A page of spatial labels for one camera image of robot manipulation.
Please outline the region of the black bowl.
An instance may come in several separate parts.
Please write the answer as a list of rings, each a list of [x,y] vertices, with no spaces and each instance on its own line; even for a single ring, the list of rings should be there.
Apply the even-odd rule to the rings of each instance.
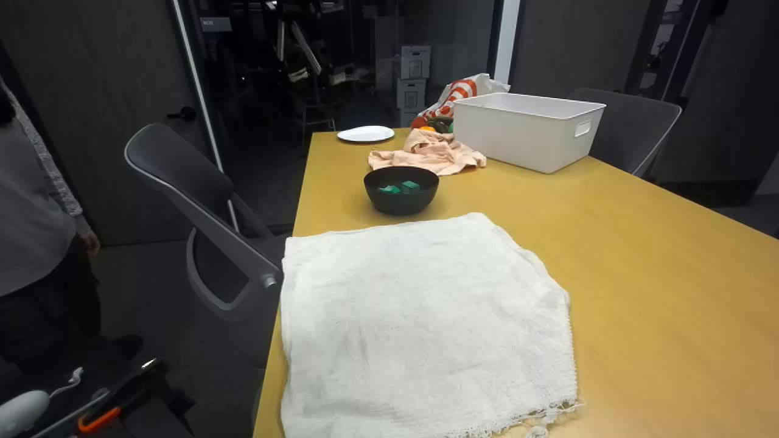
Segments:
[[[403,184],[403,180],[419,184],[420,190],[411,192],[411,196],[378,192],[379,185]],[[379,170],[369,170],[363,179],[363,185],[366,185],[366,192],[378,212],[390,214],[390,217],[408,217],[408,214],[423,212],[431,204],[431,201],[436,197],[436,190],[439,190],[439,176],[431,170],[408,169],[408,165],[379,169]]]

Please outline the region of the white terry towel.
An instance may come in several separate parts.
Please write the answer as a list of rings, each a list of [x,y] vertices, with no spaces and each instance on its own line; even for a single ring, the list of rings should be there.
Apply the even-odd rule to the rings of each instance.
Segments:
[[[570,294],[482,214],[328,231],[283,260],[286,438],[465,438],[577,409]]]

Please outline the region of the peach patterned cloth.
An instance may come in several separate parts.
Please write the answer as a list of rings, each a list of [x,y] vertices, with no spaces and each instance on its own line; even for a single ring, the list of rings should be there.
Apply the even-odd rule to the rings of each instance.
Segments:
[[[468,169],[484,169],[487,156],[469,148],[453,135],[411,129],[396,152],[373,152],[367,156],[373,170],[379,169],[423,169],[436,176],[458,176]]]

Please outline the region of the white plate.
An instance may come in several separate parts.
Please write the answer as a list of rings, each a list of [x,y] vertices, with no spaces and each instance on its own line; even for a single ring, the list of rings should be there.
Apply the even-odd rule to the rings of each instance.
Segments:
[[[346,144],[383,144],[394,140],[394,129],[383,124],[366,124],[335,133],[335,140]]]

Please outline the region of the orange white striped bag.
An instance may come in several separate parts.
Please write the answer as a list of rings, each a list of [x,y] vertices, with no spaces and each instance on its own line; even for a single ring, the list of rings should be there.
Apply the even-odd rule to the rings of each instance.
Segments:
[[[441,92],[441,97],[420,109],[414,120],[411,126],[431,126],[436,120],[450,120],[456,116],[453,106],[465,101],[465,97],[476,97],[476,96],[489,96],[489,92],[509,92],[510,86],[493,80],[489,74],[475,74],[458,78],[447,83]]]

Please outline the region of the grey office chair left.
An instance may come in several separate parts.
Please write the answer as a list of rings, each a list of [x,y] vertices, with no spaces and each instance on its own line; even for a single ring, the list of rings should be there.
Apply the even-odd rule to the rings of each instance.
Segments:
[[[233,184],[168,124],[142,126],[123,164],[187,223],[187,283],[226,322],[241,322],[277,299],[285,229],[266,226]]]

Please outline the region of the grey office chair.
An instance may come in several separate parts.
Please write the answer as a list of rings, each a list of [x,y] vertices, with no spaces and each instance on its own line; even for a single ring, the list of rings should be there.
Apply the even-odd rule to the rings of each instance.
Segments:
[[[678,106],[616,91],[580,88],[571,97],[605,106],[591,156],[633,176],[649,170],[682,117]]]
[[[285,229],[266,226],[233,184],[168,124],[142,126],[123,164],[187,223],[187,283],[226,322],[241,322],[277,299]]]

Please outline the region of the white plastic bin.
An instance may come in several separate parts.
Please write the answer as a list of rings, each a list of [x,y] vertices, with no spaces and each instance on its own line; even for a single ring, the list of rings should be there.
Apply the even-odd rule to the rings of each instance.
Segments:
[[[453,106],[453,135],[487,159],[558,173],[591,152],[603,102],[489,92]]]

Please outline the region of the grey office chair far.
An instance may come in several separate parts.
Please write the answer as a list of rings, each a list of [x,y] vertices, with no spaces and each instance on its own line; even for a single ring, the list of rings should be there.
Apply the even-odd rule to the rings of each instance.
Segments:
[[[591,156],[633,176],[649,170],[682,117],[678,106],[616,91],[580,88],[571,97],[605,106]]]

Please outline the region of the person in grey shirt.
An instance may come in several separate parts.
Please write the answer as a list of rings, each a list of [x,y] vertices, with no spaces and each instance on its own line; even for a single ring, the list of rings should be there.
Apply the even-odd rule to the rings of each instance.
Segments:
[[[11,91],[0,83],[0,355],[44,371],[99,338],[99,238]]]

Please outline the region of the orange handled tool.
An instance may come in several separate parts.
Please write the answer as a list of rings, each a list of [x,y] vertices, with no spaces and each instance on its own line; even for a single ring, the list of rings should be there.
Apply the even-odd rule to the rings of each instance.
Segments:
[[[75,421],[78,433],[94,436],[121,414],[136,409],[151,395],[148,382],[159,372],[159,365],[159,358],[148,358],[136,371],[131,371],[104,401],[94,404]]]

